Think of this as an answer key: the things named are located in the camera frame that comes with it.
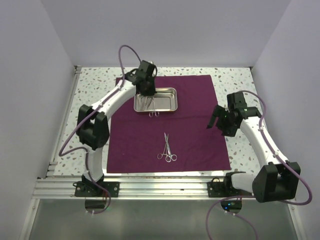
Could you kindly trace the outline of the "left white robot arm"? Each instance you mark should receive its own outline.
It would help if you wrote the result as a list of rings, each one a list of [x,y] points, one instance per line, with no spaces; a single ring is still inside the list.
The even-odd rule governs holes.
[[[138,68],[125,73],[124,78],[105,97],[90,106],[84,104],[80,107],[76,134],[87,149],[82,178],[89,181],[86,190],[92,196],[99,196],[104,190],[101,182],[104,177],[102,152],[110,137],[108,120],[135,95],[154,96],[157,93],[157,73],[158,69],[153,62],[143,60]]]

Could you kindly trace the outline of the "purple cloth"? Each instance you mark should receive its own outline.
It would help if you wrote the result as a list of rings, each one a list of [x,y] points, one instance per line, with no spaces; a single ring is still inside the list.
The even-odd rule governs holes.
[[[159,76],[157,88],[174,88],[177,110],[158,117],[134,110],[128,100],[111,118],[108,173],[159,173],[229,170],[226,140],[219,129],[207,129],[217,97],[209,75]],[[168,135],[176,161],[158,159]]]

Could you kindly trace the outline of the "steel instrument tray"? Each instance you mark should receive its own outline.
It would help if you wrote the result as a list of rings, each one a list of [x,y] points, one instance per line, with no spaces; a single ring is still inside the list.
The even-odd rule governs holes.
[[[143,95],[137,94],[134,97],[133,109],[138,113],[149,113],[152,110],[151,98],[154,97],[155,110],[157,112],[174,112],[178,109],[178,97],[175,88],[157,88],[156,94],[153,96],[146,96],[146,108],[144,111],[139,110],[140,99]]]

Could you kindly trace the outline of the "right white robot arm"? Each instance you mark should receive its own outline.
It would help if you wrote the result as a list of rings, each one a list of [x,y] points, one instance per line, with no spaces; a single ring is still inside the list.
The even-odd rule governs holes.
[[[288,161],[277,148],[262,125],[262,114],[257,107],[247,105],[243,92],[228,94],[227,108],[214,107],[207,125],[209,129],[213,127],[217,127],[224,137],[235,137],[240,130],[251,144],[260,166],[255,176],[244,171],[227,173],[222,185],[227,196],[248,192],[260,203],[295,198],[301,168],[297,162]]]

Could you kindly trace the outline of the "steel surgical scissors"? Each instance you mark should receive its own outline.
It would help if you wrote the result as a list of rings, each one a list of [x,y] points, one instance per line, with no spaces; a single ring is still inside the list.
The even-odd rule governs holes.
[[[170,162],[175,162],[177,160],[177,155],[173,154],[169,145],[169,135],[164,133],[164,139],[165,139],[165,149],[166,149],[166,156],[165,160],[170,163]]]

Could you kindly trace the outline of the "steel hemostat forceps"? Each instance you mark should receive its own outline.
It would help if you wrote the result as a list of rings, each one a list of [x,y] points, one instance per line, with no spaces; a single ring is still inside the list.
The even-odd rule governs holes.
[[[149,117],[152,118],[152,117],[158,117],[160,115],[160,113],[158,111],[156,111],[156,108],[155,108],[155,98],[152,97],[151,100],[150,100],[150,104],[151,104],[151,111],[149,112]]]
[[[165,141],[165,145],[164,145],[163,152],[157,155],[157,159],[160,160],[162,158],[165,158],[166,160],[170,161],[171,159],[169,157],[169,152],[168,152],[168,139],[167,139],[166,133],[164,133],[164,141]]]

